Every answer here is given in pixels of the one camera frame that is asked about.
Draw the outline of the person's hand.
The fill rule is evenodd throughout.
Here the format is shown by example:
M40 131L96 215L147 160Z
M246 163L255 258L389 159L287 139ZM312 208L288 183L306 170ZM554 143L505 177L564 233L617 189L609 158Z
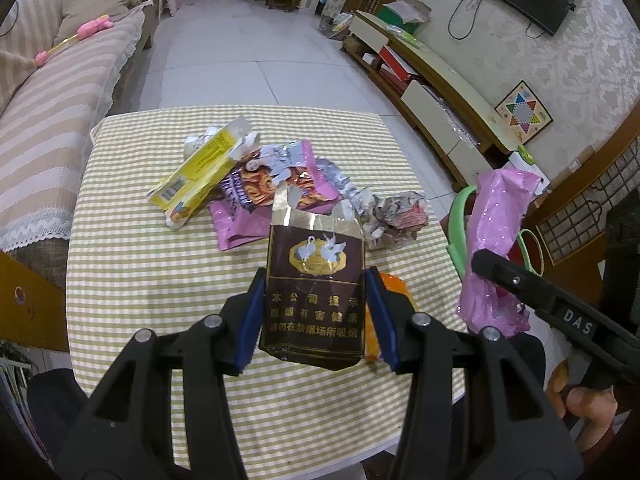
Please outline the person's hand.
M573 358L563 360L550 375L546 393L561 418L573 415L584 421L575 443L582 454L607 446L615 437L614 420L618 410L614 388L603 390L572 386L570 372L576 370Z

